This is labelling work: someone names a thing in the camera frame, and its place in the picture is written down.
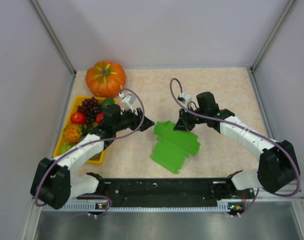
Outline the green paper box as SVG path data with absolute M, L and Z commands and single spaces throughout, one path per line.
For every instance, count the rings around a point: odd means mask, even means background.
M 156 144 L 150 158 L 173 174 L 178 174 L 185 159 L 195 156 L 200 143 L 198 136 L 192 132 L 174 130 L 172 121 L 159 121 L 154 127 Z

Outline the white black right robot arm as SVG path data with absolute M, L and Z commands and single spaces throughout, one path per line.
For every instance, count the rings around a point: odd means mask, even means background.
M 243 190 L 252 188 L 263 188 L 278 195 L 281 188 L 298 179 L 300 170 L 294 147 L 289 141 L 278 142 L 253 130 L 230 110 L 220 109 L 211 92 L 200 93 L 196 98 L 198 107 L 192 108 L 192 96 L 179 93 L 176 103 L 183 107 L 179 110 L 174 129 L 190 132 L 195 125 L 206 124 L 236 141 L 258 160 L 257 169 L 230 175 L 231 182 L 225 185 L 229 197 L 236 198 Z

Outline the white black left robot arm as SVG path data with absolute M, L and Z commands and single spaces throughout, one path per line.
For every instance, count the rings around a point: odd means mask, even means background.
M 84 194 L 100 198 L 105 194 L 104 184 L 93 173 L 72 178 L 72 174 L 90 158 L 106 150 L 117 133 L 130 129 L 132 133 L 145 131 L 155 123 L 147 118 L 143 108 L 122 111 L 117 104 L 109 105 L 103 119 L 83 140 L 53 159 L 42 159 L 36 169 L 30 193 L 37 206 L 62 208 L 70 199 Z

